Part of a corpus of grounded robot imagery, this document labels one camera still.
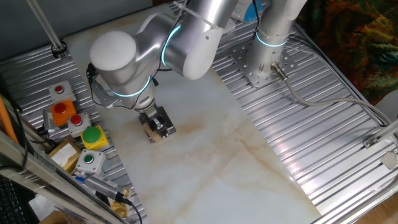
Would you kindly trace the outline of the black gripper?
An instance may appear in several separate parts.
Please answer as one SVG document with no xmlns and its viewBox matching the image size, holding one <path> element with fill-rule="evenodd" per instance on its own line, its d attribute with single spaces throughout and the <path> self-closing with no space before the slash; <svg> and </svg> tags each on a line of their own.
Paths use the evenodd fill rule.
<svg viewBox="0 0 398 224">
<path fill-rule="evenodd" d="M 161 138 L 167 137 L 167 127 L 165 126 L 165 122 L 160 118 L 157 108 L 149 108 L 139 113 L 139 120 L 141 123 L 147 123 L 152 131 L 157 130 L 156 132 Z"/>
</svg>

